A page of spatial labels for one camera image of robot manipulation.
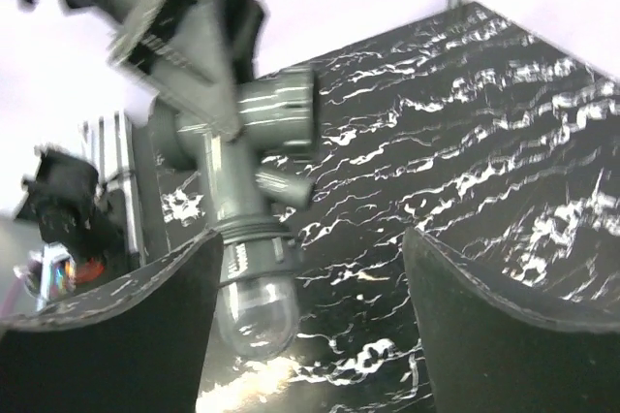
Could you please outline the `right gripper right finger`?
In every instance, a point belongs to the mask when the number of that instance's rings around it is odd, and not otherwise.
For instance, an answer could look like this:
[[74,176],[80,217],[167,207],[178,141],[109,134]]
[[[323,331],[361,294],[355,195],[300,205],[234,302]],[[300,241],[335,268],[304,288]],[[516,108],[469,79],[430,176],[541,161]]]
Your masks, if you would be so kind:
[[618,308],[527,287],[414,228],[402,251],[437,411],[618,411]]

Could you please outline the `dark grey pipe tee fitting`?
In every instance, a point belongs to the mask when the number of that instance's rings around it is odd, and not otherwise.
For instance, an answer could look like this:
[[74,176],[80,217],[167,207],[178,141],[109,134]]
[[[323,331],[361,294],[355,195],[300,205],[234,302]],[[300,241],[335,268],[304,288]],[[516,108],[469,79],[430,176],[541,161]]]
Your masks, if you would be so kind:
[[156,152],[180,171],[195,170],[207,225],[224,241],[221,286],[264,276],[293,274],[296,235],[272,213],[280,203],[310,206],[315,182],[263,166],[267,156],[309,162],[318,151],[319,95],[308,66],[281,70],[239,88],[242,134],[227,143],[192,115],[156,101],[148,126]]

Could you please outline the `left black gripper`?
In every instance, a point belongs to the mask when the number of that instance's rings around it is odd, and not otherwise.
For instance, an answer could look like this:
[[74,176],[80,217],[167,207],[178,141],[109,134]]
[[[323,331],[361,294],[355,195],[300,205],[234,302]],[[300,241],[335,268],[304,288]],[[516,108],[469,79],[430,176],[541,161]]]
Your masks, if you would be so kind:
[[120,25],[110,49],[112,62],[223,139],[238,136],[235,79],[246,83],[255,78],[255,48],[265,19],[259,1],[224,0],[224,6],[223,0],[65,2],[72,9],[94,6]]

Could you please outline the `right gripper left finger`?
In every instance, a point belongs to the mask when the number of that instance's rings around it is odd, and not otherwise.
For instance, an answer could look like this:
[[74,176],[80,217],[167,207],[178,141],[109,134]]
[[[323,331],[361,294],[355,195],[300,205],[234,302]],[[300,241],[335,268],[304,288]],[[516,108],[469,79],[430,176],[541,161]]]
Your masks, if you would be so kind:
[[161,259],[32,315],[1,321],[4,412],[192,412],[223,240]]

